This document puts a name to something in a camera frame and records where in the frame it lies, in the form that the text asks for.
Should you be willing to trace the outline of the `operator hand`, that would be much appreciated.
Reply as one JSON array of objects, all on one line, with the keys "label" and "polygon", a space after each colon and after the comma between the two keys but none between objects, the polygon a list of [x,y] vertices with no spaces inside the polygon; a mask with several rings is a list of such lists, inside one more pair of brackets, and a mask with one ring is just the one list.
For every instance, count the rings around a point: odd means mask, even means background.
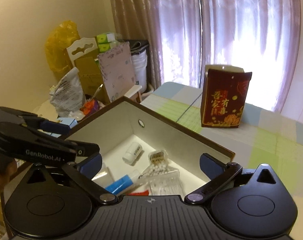
[{"label": "operator hand", "polygon": [[7,163],[6,167],[0,167],[0,192],[9,183],[11,176],[17,172],[16,160],[10,158],[11,162]]}]

